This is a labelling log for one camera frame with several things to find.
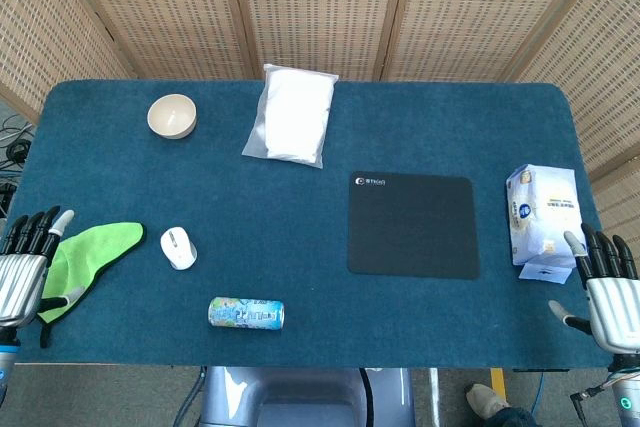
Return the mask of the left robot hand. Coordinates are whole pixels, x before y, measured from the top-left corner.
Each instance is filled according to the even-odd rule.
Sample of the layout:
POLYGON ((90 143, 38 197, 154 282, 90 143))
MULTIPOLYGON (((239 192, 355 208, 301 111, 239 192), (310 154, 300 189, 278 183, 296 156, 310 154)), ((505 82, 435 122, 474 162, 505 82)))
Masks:
POLYGON ((74 218, 58 206, 18 217, 1 245, 1 327, 18 329, 38 313, 66 307, 85 292, 77 287, 54 297, 43 296, 49 268, 60 239, 74 218))

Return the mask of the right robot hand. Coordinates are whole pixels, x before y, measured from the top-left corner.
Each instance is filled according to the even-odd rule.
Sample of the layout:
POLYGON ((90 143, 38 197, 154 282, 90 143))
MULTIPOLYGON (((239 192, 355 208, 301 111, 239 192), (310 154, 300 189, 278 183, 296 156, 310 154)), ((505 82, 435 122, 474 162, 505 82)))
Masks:
POLYGON ((581 225, 584 242, 570 231, 564 239, 573 254, 586 294, 589 317, 568 312, 559 302, 548 306, 564 325, 592 337, 614 355, 639 354, 639 271, 627 242, 581 225))

